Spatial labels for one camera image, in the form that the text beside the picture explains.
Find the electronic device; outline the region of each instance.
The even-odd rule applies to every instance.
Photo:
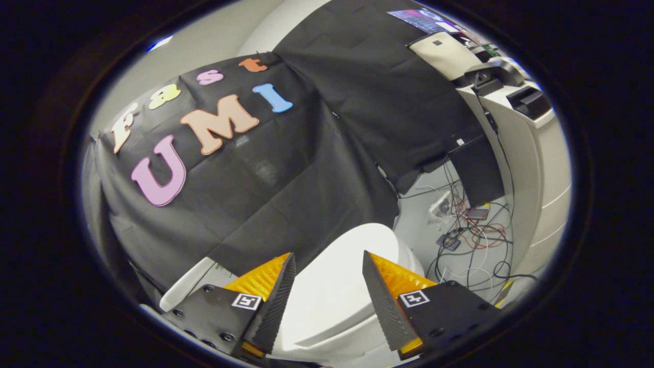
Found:
[[[481,206],[468,208],[466,215],[471,220],[486,220],[491,211],[491,204],[486,203]]]
[[[461,245],[461,241],[456,239],[454,236],[443,234],[438,238],[438,240],[436,240],[436,244],[449,251],[455,251],[458,246]]]
[[[452,140],[456,142],[451,145],[459,146],[451,149],[447,155],[461,179],[470,206],[481,206],[504,196],[500,167],[486,134],[478,133],[466,141],[458,136]]]

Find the white toilet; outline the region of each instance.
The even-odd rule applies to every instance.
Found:
[[[390,228],[351,229],[296,276],[270,358],[333,363],[387,343],[362,274],[364,250],[424,275]]]

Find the black bracket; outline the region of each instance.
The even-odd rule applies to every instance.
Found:
[[[431,350],[447,347],[500,312],[456,281],[400,294],[398,303]]]
[[[527,86],[506,96],[514,110],[536,120],[548,112],[552,105],[543,92]]]
[[[163,317],[205,344],[239,356],[243,334],[262,304],[256,295],[204,285]]]

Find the screw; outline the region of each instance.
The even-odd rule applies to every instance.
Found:
[[[227,342],[234,341],[235,337],[231,333],[223,332],[220,334],[220,338]]]
[[[204,342],[205,344],[211,346],[214,349],[216,348],[216,345],[214,345],[214,343],[209,341],[209,340],[202,340],[202,342]]]

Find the black fabric cover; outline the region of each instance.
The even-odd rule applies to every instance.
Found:
[[[89,146],[83,186],[93,200],[107,199],[106,206],[87,203],[85,208],[95,212],[89,225],[94,241],[107,242],[115,233],[131,262],[162,291],[205,256],[240,275],[292,251],[300,271],[345,231],[369,222],[391,227],[398,214],[390,186],[315,87],[272,53],[252,57],[268,69],[247,71],[238,66],[244,56],[160,83],[135,101],[139,107],[128,128],[131,136],[118,154],[113,153],[113,122]],[[210,69],[224,79],[198,84],[196,76]],[[181,94],[150,110],[152,93],[171,83]],[[294,106],[274,113],[252,91],[265,83]],[[216,114],[218,99],[230,94],[237,94],[260,122],[247,132],[234,132],[205,156],[180,119],[195,109]],[[131,180],[131,172],[149,157],[154,177],[168,183],[171,172],[153,148],[169,134],[186,181],[172,202],[156,207]],[[112,229],[98,216],[107,217]]]
[[[401,193],[421,170],[436,168],[453,134],[483,133],[454,86],[405,47],[425,32],[386,14],[419,8],[408,0],[332,0],[273,50],[316,86]]]

